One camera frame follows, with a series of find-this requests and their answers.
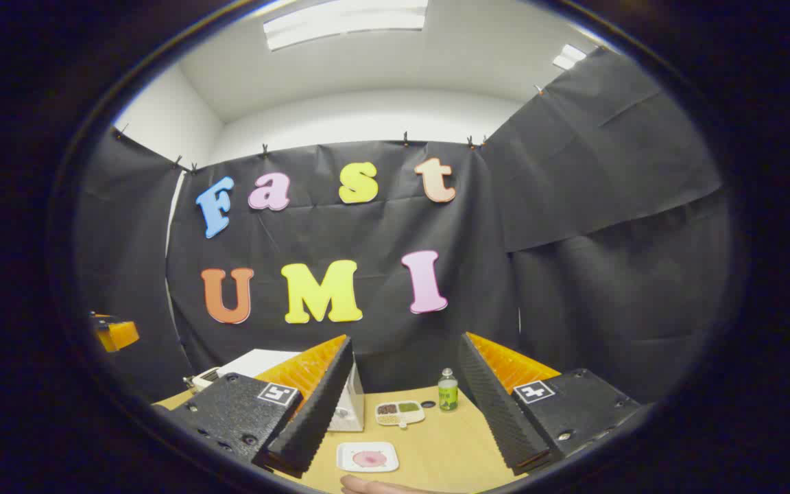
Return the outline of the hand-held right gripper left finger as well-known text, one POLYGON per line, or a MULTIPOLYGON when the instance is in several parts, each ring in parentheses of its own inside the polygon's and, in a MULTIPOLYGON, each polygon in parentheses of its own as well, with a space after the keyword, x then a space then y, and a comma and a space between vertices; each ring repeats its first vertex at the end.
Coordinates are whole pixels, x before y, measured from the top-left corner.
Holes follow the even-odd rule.
POLYGON ((204 453, 241 468, 302 476, 325 437, 355 362, 341 335, 248 377, 220 373, 173 408, 156 406, 204 453))

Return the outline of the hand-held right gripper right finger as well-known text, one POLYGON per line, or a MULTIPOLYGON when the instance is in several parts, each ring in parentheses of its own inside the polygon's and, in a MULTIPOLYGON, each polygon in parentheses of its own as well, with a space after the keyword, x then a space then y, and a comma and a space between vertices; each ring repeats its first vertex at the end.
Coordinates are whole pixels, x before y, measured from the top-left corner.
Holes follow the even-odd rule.
POLYGON ((561 373, 473 333, 459 342, 459 369, 516 475, 589 448, 643 409, 586 368, 561 373))

